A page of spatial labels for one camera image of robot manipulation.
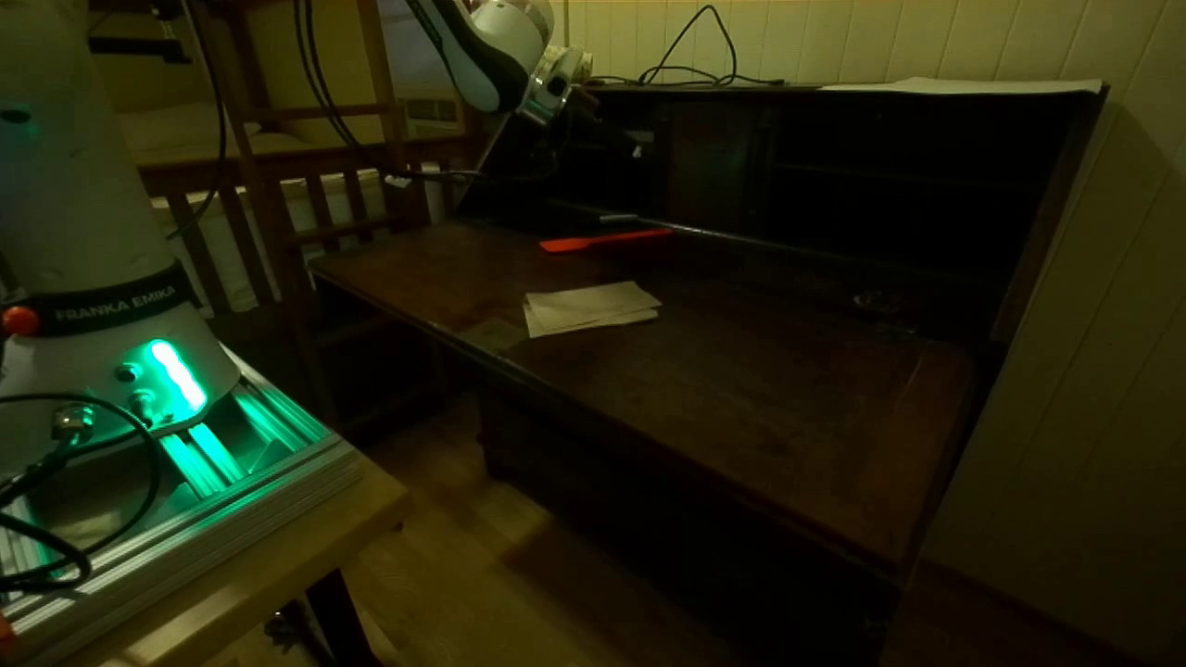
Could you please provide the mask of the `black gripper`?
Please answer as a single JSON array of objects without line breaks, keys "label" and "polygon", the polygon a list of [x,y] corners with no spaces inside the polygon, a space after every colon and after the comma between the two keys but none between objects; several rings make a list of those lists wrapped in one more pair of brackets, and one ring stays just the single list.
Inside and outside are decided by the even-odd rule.
[{"label": "black gripper", "polygon": [[545,91],[551,98],[551,145],[562,156],[604,156],[617,161],[642,161],[650,156],[646,142],[606,122],[595,111],[595,96],[572,76],[548,76]]}]

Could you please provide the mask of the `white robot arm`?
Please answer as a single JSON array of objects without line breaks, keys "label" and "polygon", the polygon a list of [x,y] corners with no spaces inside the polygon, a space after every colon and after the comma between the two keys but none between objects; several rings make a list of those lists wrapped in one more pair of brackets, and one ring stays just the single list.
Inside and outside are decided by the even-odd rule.
[{"label": "white robot arm", "polygon": [[[551,37],[548,0],[409,0],[454,91],[486,114],[558,114],[589,54]],[[197,416],[238,366],[192,303],[68,0],[0,4],[3,393],[137,390]]]}]

